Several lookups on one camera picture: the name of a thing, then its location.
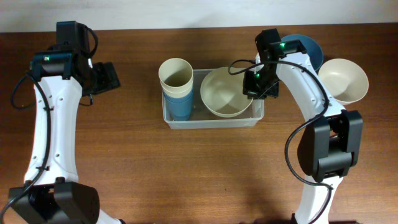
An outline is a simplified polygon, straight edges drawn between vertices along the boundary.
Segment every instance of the white cup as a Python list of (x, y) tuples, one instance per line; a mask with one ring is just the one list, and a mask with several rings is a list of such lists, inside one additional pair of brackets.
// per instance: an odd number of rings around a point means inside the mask
[(193, 86), (192, 66), (184, 59), (168, 59), (159, 68), (159, 79), (165, 94), (172, 98), (187, 96)]
[(342, 105), (362, 99), (369, 89), (364, 70), (346, 59), (333, 59), (324, 63), (319, 70), (319, 79), (330, 94)]

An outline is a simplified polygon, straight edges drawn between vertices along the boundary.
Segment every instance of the blue cup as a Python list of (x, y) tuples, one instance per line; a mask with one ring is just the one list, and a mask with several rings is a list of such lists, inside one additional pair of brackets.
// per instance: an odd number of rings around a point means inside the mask
[(192, 111), (193, 88), (187, 96), (173, 98), (163, 91), (166, 100), (166, 107), (169, 109), (175, 121), (186, 121), (189, 119)]
[(282, 41), (300, 40), (307, 50), (313, 69), (317, 72), (323, 63), (323, 51), (319, 44), (311, 37), (302, 34), (287, 35)]

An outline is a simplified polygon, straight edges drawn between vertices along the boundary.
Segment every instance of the wood grain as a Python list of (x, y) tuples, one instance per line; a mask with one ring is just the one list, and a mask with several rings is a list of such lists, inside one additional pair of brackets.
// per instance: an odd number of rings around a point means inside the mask
[[(289, 219), (302, 184), (285, 165), (288, 135), (303, 122), (293, 97), (265, 101), (253, 128), (171, 130), (162, 117), (157, 70), (172, 57), (194, 69), (253, 58), (255, 36), (269, 27), (98, 31), (95, 62), (113, 62), (122, 87), (78, 110), (76, 164), (80, 183), (95, 187), (101, 207), (128, 223), (239, 223)], [(398, 219), (398, 24), (280, 26), (322, 46), (325, 59), (346, 58), (367, 73), (358, 103), (364, 119), (358, 165), (340, 185), (330, 220), (391, 223)], [(35, 110), (9, 103), (35, 52), (55, 43), (53, 32), (0, 34), (0, 205), (21, 186), (30, 159)], [(21, 88), (20, 103), (34, 99)], [(296, 138), (291, 148), (297, 147)], [(296, 155), (290, 157), (299, 169)], [(13, 211), (7, 223), (23, 223)]]

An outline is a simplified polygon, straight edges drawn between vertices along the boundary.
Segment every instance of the brown wooden surface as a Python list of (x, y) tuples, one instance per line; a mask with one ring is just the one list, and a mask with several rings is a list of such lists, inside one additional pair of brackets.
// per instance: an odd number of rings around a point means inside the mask
[[(283, 148), (303, 122), (285, 85), (265, 101), (253, 128), (171, 130), (164, 122), (160, 64), (184, 58), (194, 69), (253, 58), (255, 36), (268, 27), (98, 31), (95, 62), (114, 63), (122, 87), (78, 110), (76, 164), (80, 183), (95, 187), (101, 208), (128, 223), (239, 223), (289, 219), (302, 184), (289, 172)], [(358, 165), (338, 188), (330, 220), (398, 220), (398, 24), (281, 26), (281, 36), (305, 34), (325, 60), (346, 58), (367, 73), (369, 92), (358, 103), (364, 119)], [(21, 186), (29, 163), (35, 109), (12, 109), (12, 88), (33, 54), (55, 43), (54, 33), (0, 34), (0, 205)], [(34, 99), (32, 85), (18, 102)], [(300, 135), (291, 145), (295, 155)], [(23, 223), (13, 211), (7, 223)]]

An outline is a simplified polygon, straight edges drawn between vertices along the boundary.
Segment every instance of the white wall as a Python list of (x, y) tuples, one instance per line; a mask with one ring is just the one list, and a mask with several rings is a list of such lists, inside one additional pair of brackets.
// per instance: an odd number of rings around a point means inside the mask
[(398, 22), (398, 0), (0, 0), (0, 32)]

